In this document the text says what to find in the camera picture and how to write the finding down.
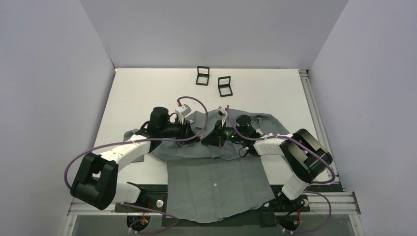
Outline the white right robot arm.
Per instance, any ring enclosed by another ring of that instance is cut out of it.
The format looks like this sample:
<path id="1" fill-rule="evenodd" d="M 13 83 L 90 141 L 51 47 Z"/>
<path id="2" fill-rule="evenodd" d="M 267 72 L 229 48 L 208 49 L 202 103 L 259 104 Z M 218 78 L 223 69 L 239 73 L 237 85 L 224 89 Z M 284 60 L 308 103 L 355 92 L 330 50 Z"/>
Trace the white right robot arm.
<path id="1" fill-rule="evenodd" d="M 292 175 L 282 187 L 277 203 L 284 210 L 297 204 L 307 187 L 316 183 L 316 177 L 331 170 L 333 157 L 306 129 L 286 136 L 272 134 L 262 136 L 252 126 L 248 115 L 240 115 L 233 126 L 227 127 L 225 120 L 218 120 L 213 131 L 202 139 L 204 145 L 224 146 L 225 142 L 241 144 L 253 156 L 279 155 L 285 158 Z"/>

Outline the grey button-up shirt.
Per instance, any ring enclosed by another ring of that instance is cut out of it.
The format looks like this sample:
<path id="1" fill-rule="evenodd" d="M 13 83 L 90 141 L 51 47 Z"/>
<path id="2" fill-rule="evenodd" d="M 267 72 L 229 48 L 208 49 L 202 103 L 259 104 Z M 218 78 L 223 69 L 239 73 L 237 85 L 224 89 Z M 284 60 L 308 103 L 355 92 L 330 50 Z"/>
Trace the grey button-up shirt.
<path id="1" fill-rule="evenodd" d="M 146 184 L 161 183 L 167 166 L 166 210 L 180 219 L 211 223 L 258 209 L 275 198 L 271 186 L 285 184 L 291 170 L 283 157 L 242 156 L 240 146 L 163 142 L 148 156 L 141 156 L 122 171 L 122 177 Z"/>

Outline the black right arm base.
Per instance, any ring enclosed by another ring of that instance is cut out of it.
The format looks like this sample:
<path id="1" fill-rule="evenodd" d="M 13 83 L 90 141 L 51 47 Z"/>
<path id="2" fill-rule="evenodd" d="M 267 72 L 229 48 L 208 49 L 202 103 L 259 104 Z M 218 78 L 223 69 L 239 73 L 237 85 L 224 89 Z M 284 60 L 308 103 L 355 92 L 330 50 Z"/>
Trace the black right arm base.
<path id="1" fill-rule="evenodd" d="M 283 227 L 295 231 L 301 224 L 300 214 L 310 210 L 305 194 L 295 200 L 289 200 L 281 192 L 274 200 L 265 202 L 260 210 L 260 227 Z"/>

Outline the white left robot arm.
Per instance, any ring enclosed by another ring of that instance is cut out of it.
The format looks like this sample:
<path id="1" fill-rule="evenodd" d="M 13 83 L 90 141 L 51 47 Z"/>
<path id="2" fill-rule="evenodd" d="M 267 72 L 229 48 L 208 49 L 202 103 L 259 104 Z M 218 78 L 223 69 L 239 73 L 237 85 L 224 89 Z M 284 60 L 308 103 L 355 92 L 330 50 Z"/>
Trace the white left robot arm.
<path id="1" fill-rule="evenodd" d="M 112 203 L 127 203 L 134 211 L 143 210 L 147 198 L 141 194 L 141 187 L 119 182 L 118 174 L 137 158 L 154 151 L 163 139 L 196 140 L 190 122 L 185 120 L 190 112 L 188 105 L 180 105 L 175 111 L 175 121 L 170 122 L 168 109 L 155 107 L 145 123 L 146 128 L 135 132 L 124 145 L 100 154 L 87 153 L 70 188 L 71 196 L 99 210 Z"/>

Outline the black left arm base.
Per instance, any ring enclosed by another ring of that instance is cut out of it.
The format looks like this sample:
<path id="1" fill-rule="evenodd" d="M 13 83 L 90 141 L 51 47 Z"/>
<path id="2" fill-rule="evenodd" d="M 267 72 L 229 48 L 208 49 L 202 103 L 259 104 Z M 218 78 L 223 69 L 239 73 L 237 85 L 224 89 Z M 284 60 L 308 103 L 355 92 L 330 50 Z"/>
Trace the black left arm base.
<path id="1" fill-rule="evenodd" d="M 159 211 L 164 210 L 164 206 L 157 206 L 157 201 L 165 201 L 167 199 L 168 185 L 138 185 L 132 182 L 127 182 L 126 184 L 129 186 L 132 185 L 140 190 L 140 194 L 136 198 L 136 201 L 128 204 Z M 147 213 L 150 213 L 149 211 L 123 206 L 122 203 L 116 203 L 114 211 L 118 213 L 141 213 L 141 215 L 136 216 L 128 215 L 126 218 L 128 227 L 132 223 L 138 221 L 133 225 L 133 231 L 143 231 L 150 223 L 150 216 L 147 215 Z"/>

